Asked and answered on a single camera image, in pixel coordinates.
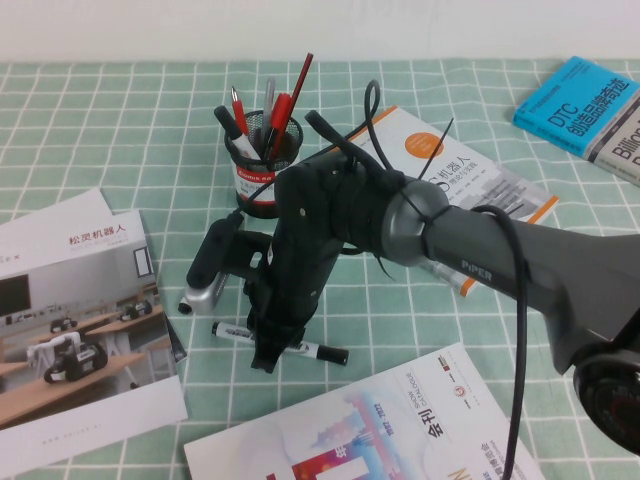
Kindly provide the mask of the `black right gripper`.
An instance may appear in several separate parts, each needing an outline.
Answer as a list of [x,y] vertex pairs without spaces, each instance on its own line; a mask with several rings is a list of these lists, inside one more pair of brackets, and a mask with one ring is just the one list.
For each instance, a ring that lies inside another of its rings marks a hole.
[[279,218],[259,264],[262,279],[243,286],[247,328],[254,331],[252,369],[271,374],[285,349],[303,340],[344,244],[334,232],[332,209],[352,177],[353,161],[346,158],[314,158],[276,177]]

